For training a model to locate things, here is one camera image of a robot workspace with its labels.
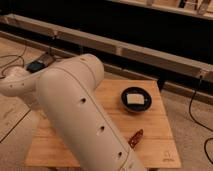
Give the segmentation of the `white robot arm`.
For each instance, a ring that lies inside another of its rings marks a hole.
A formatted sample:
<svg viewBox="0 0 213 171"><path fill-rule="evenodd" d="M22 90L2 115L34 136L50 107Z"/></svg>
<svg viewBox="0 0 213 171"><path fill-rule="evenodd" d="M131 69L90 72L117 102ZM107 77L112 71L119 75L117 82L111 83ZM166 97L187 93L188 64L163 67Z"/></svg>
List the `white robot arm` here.
<svg viewBox="0 0 213 171"><path fill-rule="evenodd" d="M103 78L102 62L83 54L34 74L15 67L0 80L0 93L23 101L34 93L84 171L147 171L94 97Z"/></svg>

